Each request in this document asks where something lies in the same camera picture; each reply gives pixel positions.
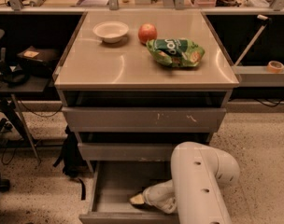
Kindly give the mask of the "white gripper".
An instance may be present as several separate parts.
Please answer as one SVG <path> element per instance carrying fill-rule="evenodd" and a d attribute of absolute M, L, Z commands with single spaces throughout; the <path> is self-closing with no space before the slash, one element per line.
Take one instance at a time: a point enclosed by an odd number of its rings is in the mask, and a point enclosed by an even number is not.
<path fill-rule="evenodd" d="M 146 188 L 142 193 L 137 193 L 129 199 L 132 206 L 146 204 L 154 206 L 166 214 L 172 214 L 177 210 L 177 202 L 173 181 L 169 180 Z"/>

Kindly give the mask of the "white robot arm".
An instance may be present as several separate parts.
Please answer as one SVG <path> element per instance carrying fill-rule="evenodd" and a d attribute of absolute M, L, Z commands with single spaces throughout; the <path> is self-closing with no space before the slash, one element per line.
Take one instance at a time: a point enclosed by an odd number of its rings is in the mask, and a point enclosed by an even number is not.
<path fill-rule="evenodd" d="M 129 203 L 177 213 L 180 224 L 232 224 L 220 187 L 236 183 L 239 176 L 239 164 L 231 154 L 184 142 L 172 152 L 171 179 L 145 188 Z"/>

